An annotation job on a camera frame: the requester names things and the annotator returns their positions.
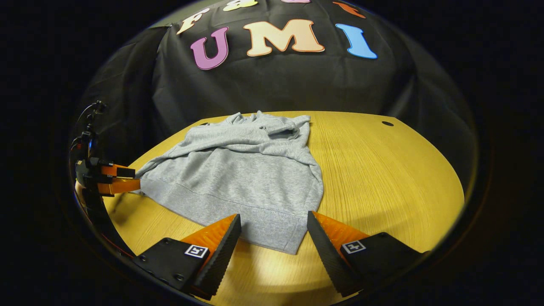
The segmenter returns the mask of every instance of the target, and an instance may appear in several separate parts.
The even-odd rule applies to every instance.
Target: black backdrop
[[[409,284],[366,304],[537,304],[542,298],[540,215],[530,205],[539,186],[534,46],[541,35],[538,9],[528,3],[362,3],[421,42],[467,99],[482,105],[493,152],[491,182],[481,193],[485,204],[464,239]],[[82,242],[62,208],[73,201],[64,158],[75,101],[124,41],[180,2],[7,4],[15,10],[7,10],[5,36],[6,59],[14,65],[4,70],[4,164],[11,187],[4,203],[4,287],[19,301],[45,304],[156,304],[157,298],[174,304],[119,276],[93,251],[98,245]],[[450,39],[437,44],[443,37]]]
[[[82,111],[97,99],[109,105],[95,120],[102,158],[128,165],[202,118],[237,112],[368,113],[395,117],[425,137],[449,161],[467,191],[477,144],[470,111],[447,73],[413,39],[380,15],[362,8],[366,15],[362,19],[331,0],[309,4],[273,0],[226,13],[221,7],[227,2],[205,0],[196,3],[198,8],[179,11],[178,18],[184,19],[211,7],[181,37],[176,34],[179,19],[171,20],[170,28],[147,29],[123,43],[97,69],[78,108]],[[311,19],[316,39],[326,50],[300,53],[288,47],[265,57],[246,55],[251,41],[245,24],[268,20],[283,27],[292,18]],[[345,48],[350,42],[334,26],[337,22],[364,28],[364,37],[379,58],[349,54]],[[228,27],[228,59],[219,67],[201,70],[190,45],[220,27]],[[458,35],[467,31],[458,28]],[[452,54],[466,48],[443,41],[450,37],[439,37],[434,44],[452,48],[448,50]],[[217,52],[214,46],[205,44],[207,54]],[[463,64],[478,64],[475,60],[467,57]]]

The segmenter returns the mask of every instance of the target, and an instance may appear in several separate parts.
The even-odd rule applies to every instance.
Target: cable
[[[81,137],[77,137],[76,139],[73,140],[72,144],[70,145],[70,152],[73,151],[73,148],[77,147],[78,143],[75,143],[76,141],[80,140]]]
[[[86,109],[84,109],[82,112],[81,112],[81,115],[79,115],[79,118],[77,118],[77,121],[76,121],[76,124],[79,122],[79,120],[81,119],[81,116],[83,116],[83,114],[87,111],[87,109],[93,107],[94,105],[96,105],[96,102],[89,105]]]

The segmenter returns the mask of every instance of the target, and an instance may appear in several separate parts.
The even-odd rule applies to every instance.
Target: black cloth
[[[379,16],[358,9],[366,17],[362,19],[329,0],[305,5],[267,1],[227,12],[225,4],[210,6],[180,35],[176,32],[182,22],[173,25],[159,45],[153,104],[169,134],[202,118],[257,110],[386,115],[437,147],[467,190],[477,154],[468,106],[447,73],[415,41]],[[325,51],[294,51],[292,39],[284,52],[267,42],[272,53],[246,54],[251,39],[244,25],[267,21],[283,29],[291,19],[313,21]],[[378,58],[348,53],[350,42],[337,23],[361,28]],[[228,27],[228,57],[216,68],[199,69],[191,44],[206,37],[207,57],[214,57],[217,45],[210,35],[222,27]]]
[[[259,2],[225,12],[226,3],[210,6],[181,35],[176,34],[181,21],[144,30],[98,70],[81,109],[96,99],[109,106],[95,124],[103,158],[130,164],[202,118],[257,110],[358,112],[396,117],[409,125],[439,149],[468,190],[477,157],[471,114],[453,81],[422,46],[371,12],[358,8],[362,19],[330,1]],[[325,51],[293,51],[291,40],[284,52],[268,42],[272,53],[246,54],[251,39],[244,25],[268,21],[283,29],[291,19],[313,21]],[[361,28],[378,58],[348,53],[350,42],[336,23]],[[217,46],[210,34],[225,26],[227,59],[200,70],[191,44],[207,37],[206,54],[214,57]]]
[[[99,68],[83,94],[81,111],[96,100],[107,105],[94,121],[95,147],[103,159],[129,165],[169,136],[151,100],[155,56],[166,29],[146,29],[123,44]],[[73,137],[85,128],[86,114],[89,112],[82,116]]]

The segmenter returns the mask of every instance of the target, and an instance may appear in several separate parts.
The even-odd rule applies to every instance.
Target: colorful foam letter
[[[345,3],[340,3],[340,2],[333,2],[333,3],[340,5],[341,8],[343,8],[346,12],[348,12],[348,13],[350,13],[352,15],[355,15],[355,16],[358,16],[358,17],[361,17],[361,18],[366,18],[363,15],[359,14],[358,10],[356,10],[355,8],[350,7],[349,5],[347,5]]]
[[[223,8],[223,11],[232,11],[239,8],[251,7],[258,4],[255,0],[234,0],[227,3],[227,6]]]
[[[312,31],[313,21],[305,19],[291,19],[283,30],[276,28],[266,21],[249,23],[244,29],[251,33],[251,49],[248,56],[261,56],[272,52],[264,39],[268,39],[278,50],[285,51],[291,38],[295,39],[293,50],[299,52],[321,52],[325,47],[317,42]]]
[[[348,37],[349,44],[351,45],[348,52],[364,58],[378,58],[376,53],[372,52],[368,47],[367,41],[364,39],[363,30],[348,25],[337,23],[336,27],[342,29],[344,34]]]
[[[191,45],[196,65],[200,69],[209,70],[221,65],[225,61],[228,56],[227,30],[228,27],[224,27],[212,33],[212,37],[215,38],[218,49],[217,55],[214,58],[208,58],[206,56],[206,50],[204,49],[204,42],[206,42],[205,37],[195,41]]]
[[[194,14],[193,16],[183,20],[183,24],[181,25],[181,28],[179,31],[177,31],[177,35],[180,35],[183,31],[187,30],[188,28],[192,27],[194,24],[193,22],[197,22],[200,17],[202,17],[202,14],[206,13],[207,11],[209,11],[209,8],[205,8],[201,11],[199,11],[198,13]]]

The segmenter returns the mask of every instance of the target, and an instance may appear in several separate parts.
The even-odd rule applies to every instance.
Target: wooden tabletop
[[[417,132],[391,117],[343,112],[270,112],[310,115],[308,147],[323,173],[319,213],[372,235],[388,232],[411,248],[433,249],[463,206],[461,183],[440,152]],[[203,119],[155,146],[130,165],[139,169],[182,141]],[[104,198],[121,237],[136,254],[161,238],[182,239],[202,226],[136,194]],[[297,255],[239,240],[215,305],[330,305],[336,293],[306,233]]]

